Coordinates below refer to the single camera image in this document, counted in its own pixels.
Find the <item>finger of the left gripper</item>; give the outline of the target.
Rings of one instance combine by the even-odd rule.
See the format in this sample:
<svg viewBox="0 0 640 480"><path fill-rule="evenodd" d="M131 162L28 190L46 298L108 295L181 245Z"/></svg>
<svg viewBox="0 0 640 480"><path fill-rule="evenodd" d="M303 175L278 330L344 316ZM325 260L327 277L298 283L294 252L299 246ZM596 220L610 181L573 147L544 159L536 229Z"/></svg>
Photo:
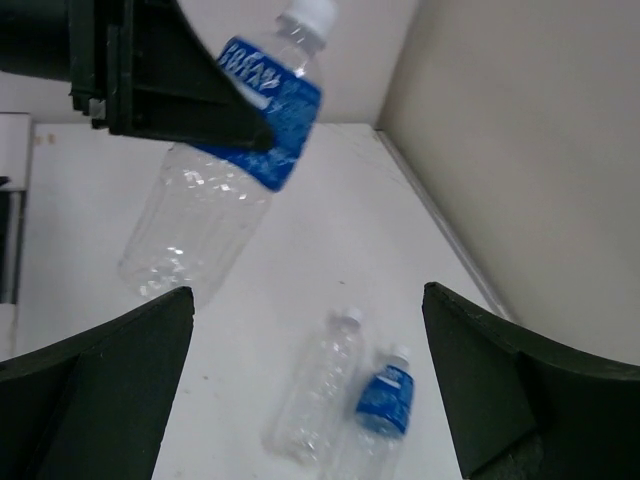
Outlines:
<svg viewBox="0 0 640 480"><path fill-rule="evenodd" d="M107 33L110 134L266 151L273 132L175 1L122 1Z"/></svg>

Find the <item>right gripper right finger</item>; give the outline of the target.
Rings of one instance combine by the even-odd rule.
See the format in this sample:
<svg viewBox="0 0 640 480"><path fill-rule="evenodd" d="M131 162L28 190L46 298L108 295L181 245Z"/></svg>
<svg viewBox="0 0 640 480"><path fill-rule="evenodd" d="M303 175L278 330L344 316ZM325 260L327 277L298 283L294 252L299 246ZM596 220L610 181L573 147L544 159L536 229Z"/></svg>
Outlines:
<svg viewBox="0 0 640 480"><path fill-rule="evenodd" d="M541 336L436 282L422 311L463 478L638 478L637 366Z"/></svg>

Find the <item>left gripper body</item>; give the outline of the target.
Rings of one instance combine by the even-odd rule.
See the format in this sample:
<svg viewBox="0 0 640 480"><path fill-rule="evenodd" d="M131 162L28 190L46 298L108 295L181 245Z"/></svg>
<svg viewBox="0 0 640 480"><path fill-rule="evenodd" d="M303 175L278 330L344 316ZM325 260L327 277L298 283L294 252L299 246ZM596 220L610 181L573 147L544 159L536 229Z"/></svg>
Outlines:
<svg viewBox="0 0 640 480"><path fill-rule="evenodd" d="M120 33L128 1L3 1L1 70L70 84L75 111L120 128Z"/></svg>

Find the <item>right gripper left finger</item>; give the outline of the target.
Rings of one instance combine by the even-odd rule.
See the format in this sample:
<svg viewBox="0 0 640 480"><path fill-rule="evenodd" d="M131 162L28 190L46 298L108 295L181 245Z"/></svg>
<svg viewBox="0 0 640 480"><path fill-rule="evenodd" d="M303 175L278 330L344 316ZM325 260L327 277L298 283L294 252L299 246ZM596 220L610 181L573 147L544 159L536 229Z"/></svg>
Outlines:
<svg viewBox="0 0 640 480"><path fill-rule="evenodd" d="M151 478L193 326L179 287L2 362L2 478Z"/></svg>

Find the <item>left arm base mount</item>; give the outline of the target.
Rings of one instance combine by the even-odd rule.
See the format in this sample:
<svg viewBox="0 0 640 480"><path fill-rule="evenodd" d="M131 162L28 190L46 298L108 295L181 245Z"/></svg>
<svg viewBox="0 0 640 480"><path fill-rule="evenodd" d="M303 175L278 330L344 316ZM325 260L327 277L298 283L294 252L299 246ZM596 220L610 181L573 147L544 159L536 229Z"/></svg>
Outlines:
<svg viewBox="0 0 640 480"><path fill-rule="evenodd" d="M2 304L17 304L32 133L29 114L1 113Z"/></svg>

